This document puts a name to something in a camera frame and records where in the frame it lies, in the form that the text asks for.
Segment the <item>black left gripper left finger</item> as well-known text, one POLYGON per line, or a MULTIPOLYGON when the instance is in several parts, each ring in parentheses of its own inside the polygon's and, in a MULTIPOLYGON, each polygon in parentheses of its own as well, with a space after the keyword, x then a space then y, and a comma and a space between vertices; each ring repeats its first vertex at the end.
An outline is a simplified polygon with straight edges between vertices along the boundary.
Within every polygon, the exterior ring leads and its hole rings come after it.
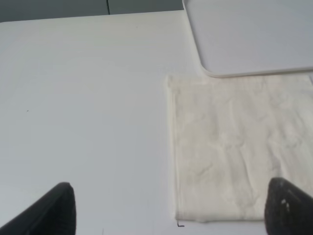
POLYGON ((77 214, 74 189, 58 183, 38 201, 0 228, 2 235, 74 235, 77 214))

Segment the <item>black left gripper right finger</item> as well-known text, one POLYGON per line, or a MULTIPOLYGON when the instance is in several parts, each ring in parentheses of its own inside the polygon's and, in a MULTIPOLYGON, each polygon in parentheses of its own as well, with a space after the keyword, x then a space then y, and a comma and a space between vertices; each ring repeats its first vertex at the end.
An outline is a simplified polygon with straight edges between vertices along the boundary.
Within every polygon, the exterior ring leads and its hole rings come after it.
POLYGON ((268 235, 311 235, 313 198, 284 178, 272 178, 264 221, 268 235))

